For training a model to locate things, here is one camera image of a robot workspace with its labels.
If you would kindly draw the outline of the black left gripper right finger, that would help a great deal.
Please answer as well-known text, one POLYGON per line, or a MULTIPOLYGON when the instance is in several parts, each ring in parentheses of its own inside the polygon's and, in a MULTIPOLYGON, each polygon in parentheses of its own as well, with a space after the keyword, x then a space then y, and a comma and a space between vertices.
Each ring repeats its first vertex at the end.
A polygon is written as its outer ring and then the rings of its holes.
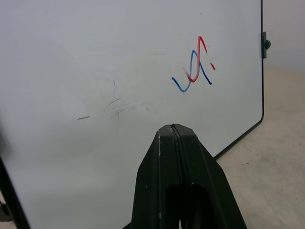
POLYGON ((224 171, 194 131, 173 124, 183 175, 183 229, 245 229, 246 224, 224 171))

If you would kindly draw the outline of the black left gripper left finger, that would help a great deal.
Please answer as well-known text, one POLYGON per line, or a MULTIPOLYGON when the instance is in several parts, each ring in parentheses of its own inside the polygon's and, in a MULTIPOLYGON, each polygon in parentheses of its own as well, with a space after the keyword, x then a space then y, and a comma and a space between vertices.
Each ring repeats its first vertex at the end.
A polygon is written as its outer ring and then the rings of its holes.
POLYGON ((181 185, 177 136, 171 125, 165 125, 156 132, 139 166, 130 227, 179 228, 181 185))

